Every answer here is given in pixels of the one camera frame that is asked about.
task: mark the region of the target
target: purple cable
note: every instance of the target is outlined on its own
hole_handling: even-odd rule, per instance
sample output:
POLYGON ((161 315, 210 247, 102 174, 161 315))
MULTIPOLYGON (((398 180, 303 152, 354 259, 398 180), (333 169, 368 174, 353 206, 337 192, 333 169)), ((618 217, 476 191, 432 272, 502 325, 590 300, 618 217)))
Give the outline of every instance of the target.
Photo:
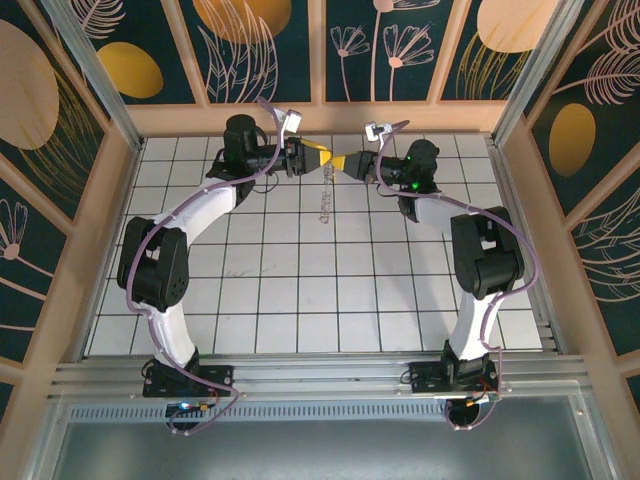
MULTIPOLYGON (((436 200, 441 200, 443 202, 447 202, 450 203, 451 205, 455 205, 456 207, 460 207, 463 208, 465 210, 468 210, 469 212, 473 212, 473 213, 477 213, 480 215, 483 215, 487 218, 489 218, 490 220, 493 220, 494 222, 498 223, 499 225, 503 226, 504 228, 506 228, 509 232, 513 233, 516 238, 518 240, 520 240, 524 246, 526 247, 527 251, 529 252, 529 255, 531 257, 531 259, 533 260, 533 275, 531 276, 531 279, 525 283, 522 287, 516 288, 514 290, 511 290, 509 292, 503 292, 500 293, 498 295, 495 296, 495 298, 489 302, 489 306, 487 308, 487 311, 484 314, 484 317, 482 318, 482 325, 480 326, 480 342, 482 343, 482 346, 484 348, 486 348, 489 352, 497 352, 498 353, 498 390, 497 393, 500 393, 500 384, 502 383, 502 347, 492 347, 491 345, 489 345, 489 343, 485 340, 486 338, 486 330, 487 330, 487 323, 489 322, 489 316, 491 315, 491 312, 493 311, 494 308, 496 308, 496 305, 498 302, 500 302, 501 300, 504 300, 507 297, 510 297, 511 295, 516 295, 520 292, 524 292, 527 289, 531 288, 533 286, 534 283, 536 283, 536 281, 538 280, 538 277, 540 276, 540 260, 538 259, 538 255, 536 254, 535 249, 533 248, 533 245, 531 245, 531 243, 529 242, 529 240, 527 239, 527 237, 521 233, 518 229, 516 229, 513 225, 511 225, 509 222, 503 220, 502 218, 498 217, 497 215, 494 215, 491 212, 488 212, 482 208, 478 208, 478 207, 474 207, 473 205, 469 205, 467 203, 461 202, 459 200, 456 200, 455 198, 450 198, 447 197, 446 195, 442 195, 441 193, 413 193, 413 192, 401 192, 398 190, 394 190, 393 188, 391 188, 389 185, 387 185, 385 183, 385 181, 382 179, 382 174, 380 171, 381 168, 381 164, 382 164, 382 157, 384 156, 384 151, 387 147, 387 143, 390 143, 391 141, 393 141, 393 137, 395 136, 396 132, 399 132, 400 130, 402 130, 405 126, 407 126, 409 124, 409 120, 404 120, 402 122, 398 122, 395 123, 393 125, 391 125, 391 132, 389 132, 387 139, 384 140, 382 138, 382 134, 380 135, 380 149, 378 150, 378 158, 376 160, 376 178, 378 180, 378 183, 380 185, 382 185, 383 188, 387 189, 388 191, 392 192, 395 195, 398 196, 402 196, 402 197, 412 197, 412 198, 433 198, 436 200)), ((491 412, 493 412, 493 408, 495 406, 495 403, 491 406, 491 409, 489 410, 489 412, 487 412, 487 414, 479 421, 477 422, 473 422, 470 425, 467 425, 466 427, 458 427, 457 425, 454 425, 450 420, 449 420, 449 416, 448 416, 448 410, 451 408, 451 403, 449 401, 446 402, 445 404, 445 418, 447 419, 447 422, 449 424, 451 424, 456 430, 471 430, 474 427, 477 427, 478 425, 482 424, 491 414, 491 412)))
MULTIPOLYGON (((149 233, 147 234, 147 236, 144 238, 144 240, 142 240, 142 243, 140 244, 140 247, 138 248, 138 251, 136 252, 135 256, 133 257, 133 262, 131 263, 131 271, 129 272, 129 277, 127 278, 127 288, 126 288, 126 295, 127 295, 127 306, 129 307, 129 310, 131 310, 133 313, 137 313, 140 315, 143 315, 147 318, 148 324, 149 324, 149 332, 151 333, 151 339, 153 340, 153 343, 155 344, 155 346, 158 348, 158 351, 160 354, 164 355, 165 358, 169 361, 169 363, 171 364, 171 366, 173 368, 175 368, 176 370, 178 370, 180 373, 182 373, 185 377, 190 378, 193 381, 196 381, 202 385, 205 385, 209 388, 213 388, 213 389, 218 389, 218 390, 225 390, 227 392, 233 393, 234 397, 233 400, 231 400, 231 402, 224 407, 222 410, 220 410, 216 415, 213 416, 213 418, 207 420, 204 423, 200 423, 197 426, 193 427, 190 430, 186 430, 184 432, 181 432, 182 435, 184 435, 185 437, 194 434, 194 433, 198 433, 200 430, 204 430, 205 428, 209 427, 210 425, 213 424, 213 422, 215 422, 219 417, 221 417, 222 415, 224 415, 227 410, 229 410, 237 401, 238 398, 240 397, 240 392, 238 392, 235 388, 233 387, 229 387, 227 385, 222 385, 219 383, 214 383, 214 382, 210 382, 209 380, 205 380, 204 378, 200 378, 197 377, 196 375, 193 375, 192 373, 186 371, 184 368, 182 368, 178 362, 176 362, 173 358, 171 358, 169 355, 167 355, 167 353, 165 352, 164 348, 162 347, 162 344, 160 343, 160 339, 158 338, 158 335, 155 331, 154 325, 153 325, 153 312, 151 312, 151 310, 147 309, 147 308, 138 308, 135 306, 135 304, 133 303, 133 279, 135 278, 135 274, 136 271, 138 270, 138 265, 140 264, 140 259, 142 258, 142 255, 144 254, 147 245, 149 245, 149 242, 151 241, 151 239, 153 238, 153 236, 158 233, 158 231, 164 227, 167 223, 169 223, 171 220, 174 220, 176 218, 177 215, 180 214, 180 212, 182 212, 185 208, 187 208, 189 205, 191 205, 193 202, 195 202, 198 198, 200 198, 203 195, 206 195, 207 193, 216 190, 218 188, 224 188, 224 187, 230 187, 233 185, 238 185, 239 183, 246 183, 246 182, 250 182, 252 180, 255 180, 256 178, 265 175, 270 169, 271 167, 273 167, 273 165, 276 163, 276 161, 278 160, 278 155, 280 154, 280 145, 282 144, 283 140, 284 140, 284 131, 282 130, 282 125, 280 124, 280 121, 278 120, 278 115, 276 114, 275 109, 269 104, 269 102, 267 102, 264 98, 262 97, 258 97, 258 103, 260 103, 260 105, 262 106, 262 108, 264 108, 267 112, 269 112, 271 114, 271 116, 273 117, 273 121, 276 124, 276 134, 278 137, 278 142, 276 144, 276 150, 273 154, 273 158, 271 159, 271 161, 267 164, 266 167, 264 167, 262 170, 260 170, 259 172, 254 173, 253 175, 250 175, 248 177, 245 178, 239 178, 237 180, 231 180, 228 182, 222 182, 222 183, 217 183, 215 185, 212 185, 211 187, 205 187, 205 188, 201 188, 197 191, 195 191, 193 193, 193 195, 191 195, 189 198, 187 198, 185 201, 183 201, 180 205, 178 205, 169 215, 166 216, 166 218, 164 218, 163 220, 161 220, 158 224, 156 224, 151 231, 149 231, 149 233)), ((173 418, 170 419, 169 421, 169 425, 171 427, 171 431, 174 434, 178 433, 178 430, 173 426, 173 418)))

